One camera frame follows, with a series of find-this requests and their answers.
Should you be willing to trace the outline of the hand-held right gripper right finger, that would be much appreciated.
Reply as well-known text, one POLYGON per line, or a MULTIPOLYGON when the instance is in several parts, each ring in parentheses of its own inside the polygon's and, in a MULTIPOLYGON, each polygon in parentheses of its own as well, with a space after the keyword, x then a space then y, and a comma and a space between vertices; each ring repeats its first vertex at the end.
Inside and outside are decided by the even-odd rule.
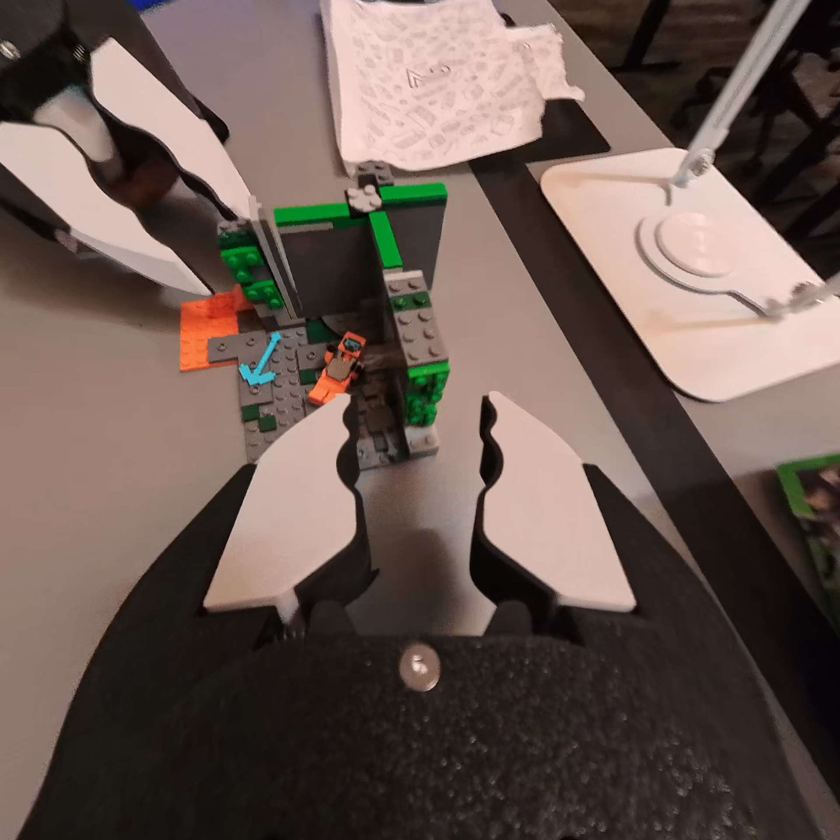
POLYGON ((482 397, 479 438, 469 556, 478 591, 495 606, 524 604, 539 633, 565 608, 632 613, 637 599, 572 447, 501 392, 482 397))

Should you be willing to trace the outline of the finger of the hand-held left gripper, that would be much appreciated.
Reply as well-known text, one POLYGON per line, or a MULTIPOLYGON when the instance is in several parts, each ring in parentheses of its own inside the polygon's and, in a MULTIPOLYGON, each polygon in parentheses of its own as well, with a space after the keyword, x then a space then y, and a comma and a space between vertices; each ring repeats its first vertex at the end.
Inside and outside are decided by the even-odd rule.
POLYGON ((135 211, 112 196, 124 174, 110 128, 88 94, 66 88, 35 120, 2 119, 2 209, 50 241, 90 249, 161 286, 211 288, 135 211))
POLYGON ((90 57, 91 94, 110 117, 147 135, 190 189, 228 220, 256 218, 256 199, 211 125, 114 38, 90 57))

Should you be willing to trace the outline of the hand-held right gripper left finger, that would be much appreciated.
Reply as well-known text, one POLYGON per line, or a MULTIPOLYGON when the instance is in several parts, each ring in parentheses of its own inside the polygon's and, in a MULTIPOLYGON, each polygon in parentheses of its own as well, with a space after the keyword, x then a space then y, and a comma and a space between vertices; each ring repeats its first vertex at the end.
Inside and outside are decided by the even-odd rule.
POLYGON ((322 601, 348 605, 371 586, 364 505, 356 488, 358 413, 339 395, 256 462, 203 608, 269 606, 281 620, 322 601))

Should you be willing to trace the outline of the orange lego minifigure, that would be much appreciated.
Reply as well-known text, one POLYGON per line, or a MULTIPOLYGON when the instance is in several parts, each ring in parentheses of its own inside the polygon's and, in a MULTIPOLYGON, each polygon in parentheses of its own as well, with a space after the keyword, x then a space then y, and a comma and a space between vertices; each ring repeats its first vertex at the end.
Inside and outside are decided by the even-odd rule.
POLYGON ((365 348, 366 339, 351 331, 326 345, 324 367, 308 394, 310 404, 323 406, 349 390, 364 371, 365 348))

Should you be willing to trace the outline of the blue lego pickaxe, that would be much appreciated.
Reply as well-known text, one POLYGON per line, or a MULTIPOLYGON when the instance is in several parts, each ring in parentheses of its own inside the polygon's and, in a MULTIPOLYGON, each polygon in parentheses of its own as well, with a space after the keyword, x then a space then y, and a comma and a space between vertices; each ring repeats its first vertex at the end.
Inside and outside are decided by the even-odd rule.
POLYGON ((268 365, 281 338, 282 336, 279 331, 272 332, 269 336, 266 349, 259 360, 253 364, 241 363, 238 366, 240 377, 248 387, 261 387, 275 380, 277 374, 269 370, 268 365))

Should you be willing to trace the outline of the grey green lego building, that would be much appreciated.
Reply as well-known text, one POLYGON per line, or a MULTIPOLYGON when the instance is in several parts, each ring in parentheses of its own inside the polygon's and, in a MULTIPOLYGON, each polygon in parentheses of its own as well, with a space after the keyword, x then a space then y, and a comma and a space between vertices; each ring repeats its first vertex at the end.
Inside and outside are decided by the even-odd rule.
POLYGON ((437 454, 450 366, 432 291, 447 203, 444 183, 395 184, 375 161, 362 164, 340 202, 217 226, 234 286, 182 304, 180 367, 236 369, 249 463, 321 407, 308 394, 326 345, 348 331, 366 339, 364 371, 342 394, 359 413, 360 467, 437 454), (238 366, 256 363, 274 331, 276 378, 248 387, 238 366))

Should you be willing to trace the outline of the torn printed paper bag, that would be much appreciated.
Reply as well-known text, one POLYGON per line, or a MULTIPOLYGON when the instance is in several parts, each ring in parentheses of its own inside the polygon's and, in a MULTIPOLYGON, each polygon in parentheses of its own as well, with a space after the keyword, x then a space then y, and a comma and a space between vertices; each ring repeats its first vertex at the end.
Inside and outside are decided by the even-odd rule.
POLYGON ((583 102, 552 24, 507 26, 491 1, 323 1, 339 157, 427 172, 543 136, 552 101, 583 102))

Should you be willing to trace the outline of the green lego box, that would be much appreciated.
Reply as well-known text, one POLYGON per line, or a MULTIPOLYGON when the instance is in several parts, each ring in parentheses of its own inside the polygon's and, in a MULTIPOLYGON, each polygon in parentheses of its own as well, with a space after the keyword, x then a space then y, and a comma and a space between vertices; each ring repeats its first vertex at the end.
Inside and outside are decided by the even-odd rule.
POLYGON ((826 598, 839 629, 839 454, 805 458, 779 465, 776 475, 798 521, 826 598))

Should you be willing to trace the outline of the white book stand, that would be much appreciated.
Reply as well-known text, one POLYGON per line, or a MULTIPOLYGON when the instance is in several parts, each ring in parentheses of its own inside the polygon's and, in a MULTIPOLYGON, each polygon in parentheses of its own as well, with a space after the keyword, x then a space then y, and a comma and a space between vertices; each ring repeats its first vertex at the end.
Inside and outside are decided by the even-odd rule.
POLYGON ((665 378, 723 403, 839 361, 823 281, 715 166, 733 120, 809 6, 779 1, 687 150, 557 164, 542 193, 665 378))

